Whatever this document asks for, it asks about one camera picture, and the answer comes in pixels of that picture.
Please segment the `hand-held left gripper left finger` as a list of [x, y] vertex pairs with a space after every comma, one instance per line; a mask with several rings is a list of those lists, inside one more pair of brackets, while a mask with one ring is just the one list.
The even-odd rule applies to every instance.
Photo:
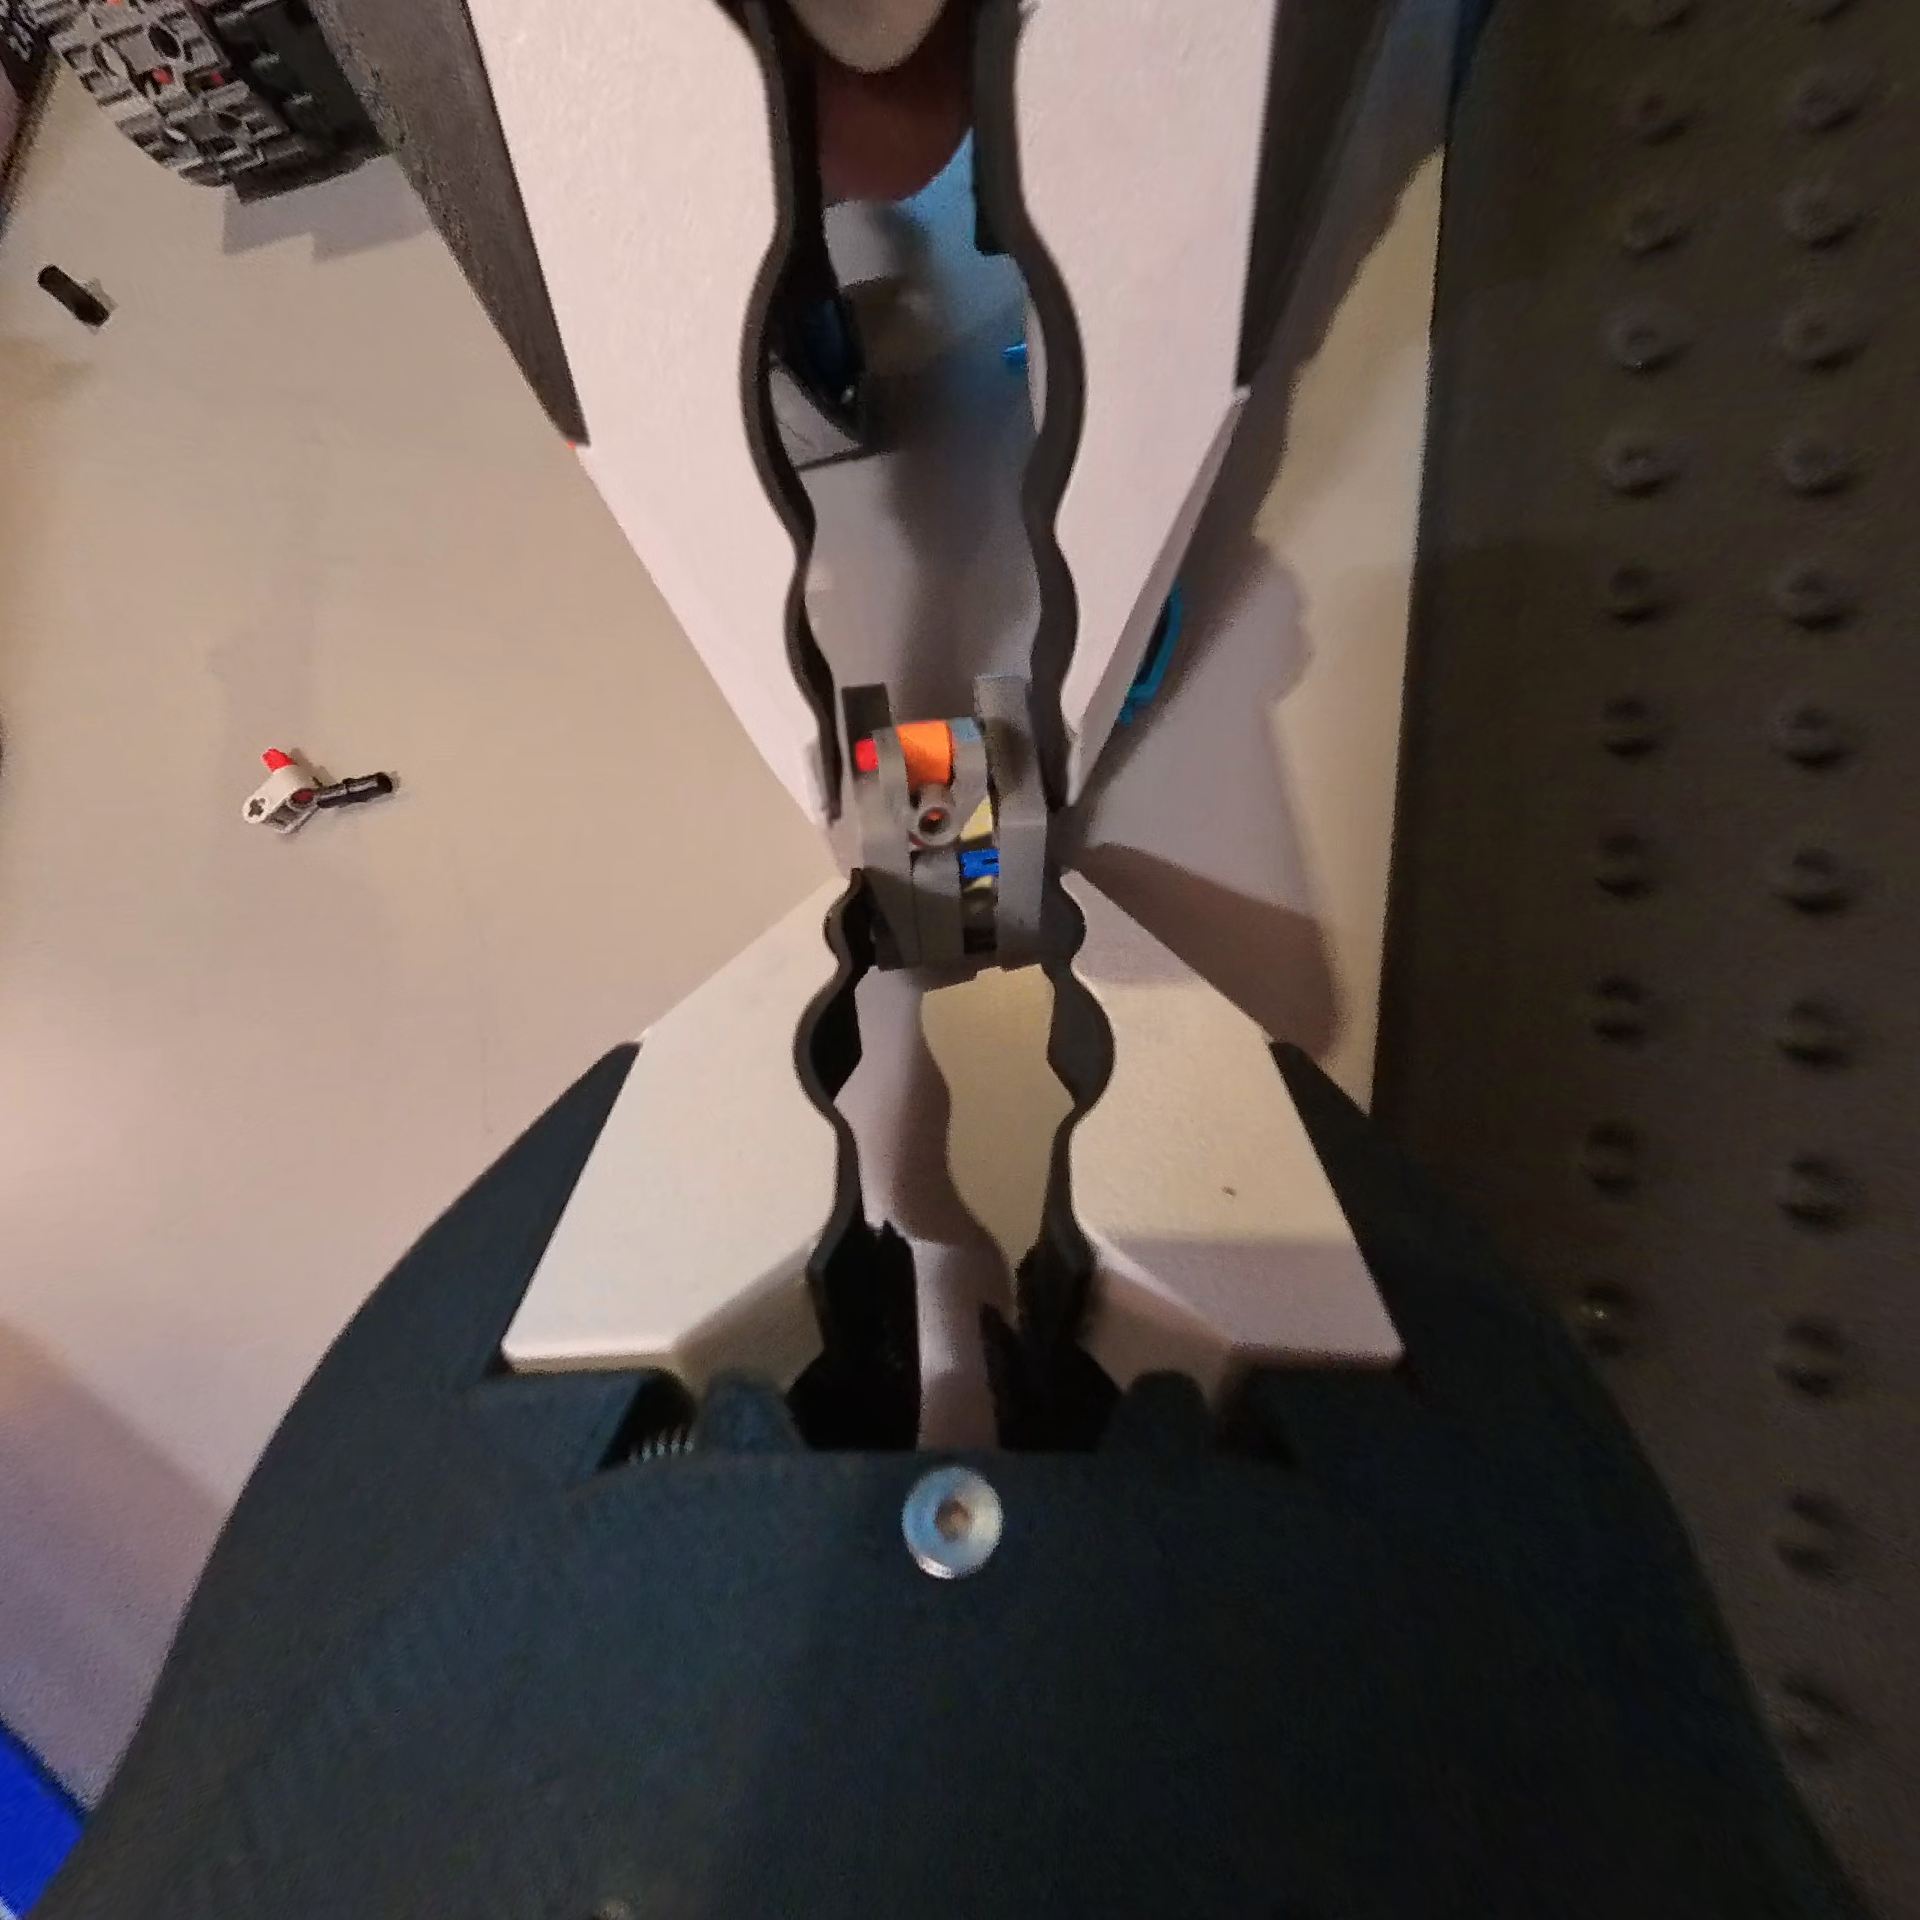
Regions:
[[803, 1373], [836, 1131], [796, 1071], [836, 980], [817, 887], [643, 1031], [500, 1343], [511, 1373]]

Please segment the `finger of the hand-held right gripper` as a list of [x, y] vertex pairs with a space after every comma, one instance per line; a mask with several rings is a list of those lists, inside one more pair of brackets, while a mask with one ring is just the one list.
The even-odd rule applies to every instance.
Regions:
[[584, 416], [581, 466], [815, 826], [830, 718], [759, 348], [780, 189], [768, 77], [720, 3], [473, 3], [471, 29]]
[[1273, 28], [1273, 3], [1023, 11], [1023, 210], [1077, 348], [1077, 431], [1051, 518], [1076, 597], [1070, 800], [1116, 726], [1248, 404], [1242, 303]]

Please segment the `grey tracked toy robot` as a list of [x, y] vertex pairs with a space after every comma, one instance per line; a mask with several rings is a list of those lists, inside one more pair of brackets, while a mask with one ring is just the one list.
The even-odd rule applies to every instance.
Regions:
[[384, 142], [307, 3], [27, 3], [51, 56], [156, 167], [268, 203]]

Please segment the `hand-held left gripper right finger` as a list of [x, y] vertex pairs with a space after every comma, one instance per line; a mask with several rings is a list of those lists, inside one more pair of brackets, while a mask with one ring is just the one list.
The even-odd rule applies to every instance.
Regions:
[[1042, 1306], [1100, 1370], [1400, 1357], [1266, 1031], [1086, 878], [1057, 896], [1046, 1060], [1070, 1108]]

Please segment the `light blue brick separator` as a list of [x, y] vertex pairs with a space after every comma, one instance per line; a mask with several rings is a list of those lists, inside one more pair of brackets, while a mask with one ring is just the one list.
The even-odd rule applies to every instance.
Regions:
[[1186, 631], [1186, 586], [1169, 583], [1138, 671], [1125, 687], [1116, 726], [1132, 730], [1157, 702]]

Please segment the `white connector with red axle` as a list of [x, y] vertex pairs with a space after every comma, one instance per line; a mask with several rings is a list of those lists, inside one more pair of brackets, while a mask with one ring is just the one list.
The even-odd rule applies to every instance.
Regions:
[[263, 751], [263, 780], [243, 804], [243, 825], [294, 835], [320, 806], [326, 780], [300, 757], [286, 751]]

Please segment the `grey orange brick assembly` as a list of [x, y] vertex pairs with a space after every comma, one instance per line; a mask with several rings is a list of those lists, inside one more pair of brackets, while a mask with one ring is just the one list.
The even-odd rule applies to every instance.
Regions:
[[968, 711], [917, 723], [882, 686], [842, 702], [874, 967], [1036, 967], [1049, 806], [1027, 681], [981, 675]]

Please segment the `blue storage bin with tag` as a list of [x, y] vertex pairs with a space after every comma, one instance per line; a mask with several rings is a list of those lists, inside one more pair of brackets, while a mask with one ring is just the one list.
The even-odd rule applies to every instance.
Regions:
[[83, 1834], [83, 1808], [3, 1724], [3, 1918], [27, 1918]]

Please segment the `black dimpled mat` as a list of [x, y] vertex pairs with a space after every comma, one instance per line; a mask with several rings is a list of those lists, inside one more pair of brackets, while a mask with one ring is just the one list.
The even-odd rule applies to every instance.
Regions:
[[1374, 1100], [1916, 1915], [1916, 6], [1480, 3]]

